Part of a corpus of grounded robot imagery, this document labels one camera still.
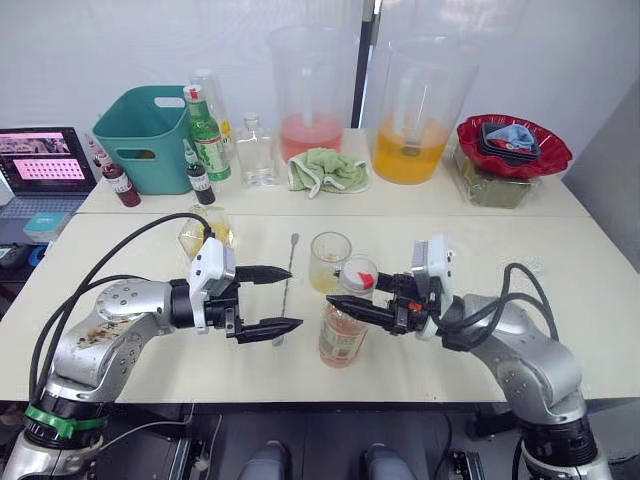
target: teal basket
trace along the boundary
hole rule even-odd
[[[190,139],[181,86],[129,90],[93,127],[93,134],[114,162],[146,195],[191,190],[182,139]]]

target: laptop screen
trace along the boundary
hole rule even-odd
[[[96,184],[67,127],[0,129],[0,172],[16,195],[88,193]]]

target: laptop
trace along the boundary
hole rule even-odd
[[[96,185],[70,127],[0,129],[0,173],[15,195],[0,212],[3,233],[38,212],[74,213]]]

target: teal box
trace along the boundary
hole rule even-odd
[[[35,242],[53,242],[62,233],[62,229],[69,223],[69,220],[71,220],[71,215],[68,213],[38,212],[31,217],[23,231]]]
[[[93,127],[95,137],[142,194],[180,194],[191,190],[182,144],[183,138],[190,140],[182,89],[182,86],[131,89]]]

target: bottle label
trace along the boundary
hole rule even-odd
[[[320,331],[320,350],[327,357],[348,361],[358,353],[366,333],[366,330],[355,335],[340,333],[325,320]]]
[[[229,125],[229,120],[220,122],[220,135],[222,136],[222,143],[225,145],[231,143],[231,125]]]
[[[189,176],[189,181],[191,182],[193,189],[199,192],[211,188],[211,182],[209,181],[209,177],[207,177],[206,173],[199,177]]]
[[[126,173],[122,173],[118,178],[107,178],[107,182],[116,193],[125,193],[131,190],[132,185]]]
[[[207,173],[222,173],[229,168],[229,163],[222,150],[220,137],[213,140],[193,140],[198,150],[198,157],[204,163]]]

